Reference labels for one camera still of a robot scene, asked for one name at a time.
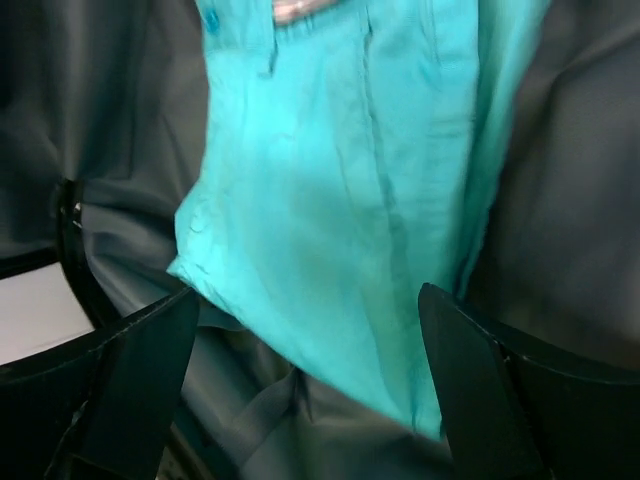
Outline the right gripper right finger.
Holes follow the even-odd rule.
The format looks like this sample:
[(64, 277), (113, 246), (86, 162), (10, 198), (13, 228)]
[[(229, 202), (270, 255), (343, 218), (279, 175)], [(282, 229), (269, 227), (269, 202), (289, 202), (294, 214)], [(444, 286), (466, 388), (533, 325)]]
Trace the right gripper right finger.
[(418, 303), (459, 478), (638, 478), (638, 373), (475, 316), (432, 284)]

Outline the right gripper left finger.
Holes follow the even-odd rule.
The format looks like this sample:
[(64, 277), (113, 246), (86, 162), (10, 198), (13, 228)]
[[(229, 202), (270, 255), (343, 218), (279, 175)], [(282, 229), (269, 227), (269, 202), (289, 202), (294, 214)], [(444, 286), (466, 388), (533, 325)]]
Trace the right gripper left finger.
[(2, 478), (154, 478), (197, 317), (184, 289), (2, 366)]

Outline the pink teal kids suitcase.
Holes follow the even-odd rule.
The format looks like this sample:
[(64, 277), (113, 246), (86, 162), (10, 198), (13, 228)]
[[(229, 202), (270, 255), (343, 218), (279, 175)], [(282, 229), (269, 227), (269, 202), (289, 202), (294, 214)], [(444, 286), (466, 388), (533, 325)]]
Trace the pink teal kids suitcase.
[[(1, 368), (192, 290), (152, 479), (461, 479), (428, 437), (295, 366), (170, 274), (201, 171), (202, 1), (1, 5)], [(639, 5), (544, 1), (473, 315), (639, 375)]]

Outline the turquoise shorts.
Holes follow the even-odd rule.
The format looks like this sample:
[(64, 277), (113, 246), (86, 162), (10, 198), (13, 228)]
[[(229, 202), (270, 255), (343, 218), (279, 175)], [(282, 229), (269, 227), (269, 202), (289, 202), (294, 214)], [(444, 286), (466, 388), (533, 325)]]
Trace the turquoise shorts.
[(202, 1), (200, 175), (170, 274), (421, 434), (417, 297), (464, 291), (544, 1)]

